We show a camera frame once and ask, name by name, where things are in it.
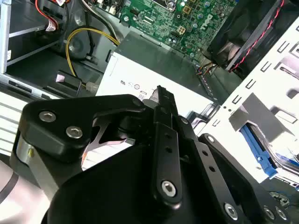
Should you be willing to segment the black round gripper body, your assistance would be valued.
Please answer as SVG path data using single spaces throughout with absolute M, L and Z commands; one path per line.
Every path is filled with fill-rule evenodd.
M 50 224 L 222 224 L 178 148 L 130 147 L 72 177 L 55 194 Z

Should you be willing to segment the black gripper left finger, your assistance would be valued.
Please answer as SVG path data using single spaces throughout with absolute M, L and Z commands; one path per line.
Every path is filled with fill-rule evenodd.
M 32 102 L 21 114 L 18 157 L 53 198 L 72 177 L 130 147 L 178 148 L 167 93 L 158 86 L 154 106 L 128 94 Z

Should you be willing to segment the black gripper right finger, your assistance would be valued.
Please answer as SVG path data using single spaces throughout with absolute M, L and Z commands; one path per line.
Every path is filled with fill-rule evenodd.
M 286 210 L 211 135 L 197 137 L 178 115 L 172 93 L 169 110 L 178 130 L 184 202 L 169 224 L 290 224 Z

